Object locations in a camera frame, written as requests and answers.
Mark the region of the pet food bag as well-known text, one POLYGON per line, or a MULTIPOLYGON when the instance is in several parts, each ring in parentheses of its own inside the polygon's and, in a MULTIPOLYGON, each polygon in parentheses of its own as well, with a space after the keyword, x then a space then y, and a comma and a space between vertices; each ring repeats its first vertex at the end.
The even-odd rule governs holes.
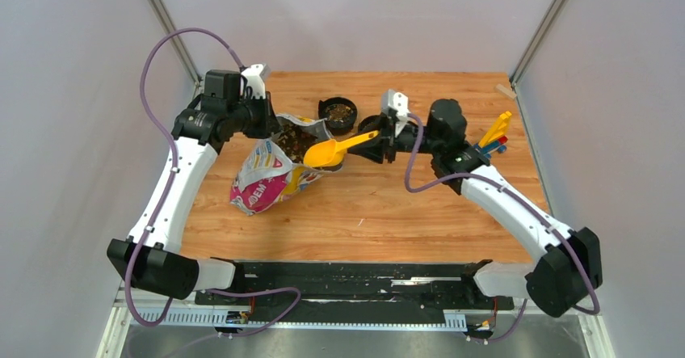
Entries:
MULTIPOLYGON (((298 124, 318 137, 318 142, 333 138, 324 120, 280 113, 279 125, 289 122, 298 124)), ((332 167, 309 167, 291 162, 272 140, 274 135, 259 140, 250 155, 242 163, 229 193, 230 204, 251 216, 269 209, 272 205, 293 198, 323 175, 342 169, 338 164, 332 167)))

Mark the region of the yellow plastic scoop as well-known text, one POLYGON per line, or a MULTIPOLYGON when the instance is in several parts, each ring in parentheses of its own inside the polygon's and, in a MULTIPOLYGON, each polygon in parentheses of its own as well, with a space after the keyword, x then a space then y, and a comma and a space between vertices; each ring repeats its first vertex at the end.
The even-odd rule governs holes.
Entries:
POLYGON ((312 168, 337 166, 343 161, 350 148, 368 142, 379 134, 379 131, 374 130, 347 138, 344 141, 329 139, 319 142, 307 149, 303 163, 312 168))

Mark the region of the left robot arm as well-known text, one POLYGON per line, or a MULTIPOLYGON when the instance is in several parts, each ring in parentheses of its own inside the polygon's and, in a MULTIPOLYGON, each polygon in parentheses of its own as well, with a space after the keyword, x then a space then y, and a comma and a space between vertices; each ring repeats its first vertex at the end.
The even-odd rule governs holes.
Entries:
POLYGON ((265 64, 239 72, 213 69, 204 91, 176 117, 172 147, 153 195, 125 240, 113 239, 107 257, 129 288, 174 299, 215 289, 229 304, 241 302, 247 282, 227 259, 180 255, 187 218, 200 185, 236 133, 265 139, 279 130, 265 81, 265 64))

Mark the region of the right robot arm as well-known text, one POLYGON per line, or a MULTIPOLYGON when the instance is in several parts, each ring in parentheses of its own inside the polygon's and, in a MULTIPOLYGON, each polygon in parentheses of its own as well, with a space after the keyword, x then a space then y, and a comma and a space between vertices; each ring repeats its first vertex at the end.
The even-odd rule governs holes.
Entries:
POLYGON ((349 154, 379 164, 408 153, 404 175, 410 193, 445 185, 470 200, 507 230, 529 254, 530 263, 477 264, 461 285, 464 302, 482 307, 492 297, 533 301, 548 316, 569 310, 597 315, 596 290, 603 283, 601 245, 588 227, 574 229, 531 202, 466 138, 468 122, 455 99, 437 99, 427 122, 409 112, 407 100, 383 102, 380 114, 361 129, 375 132, 349 154))

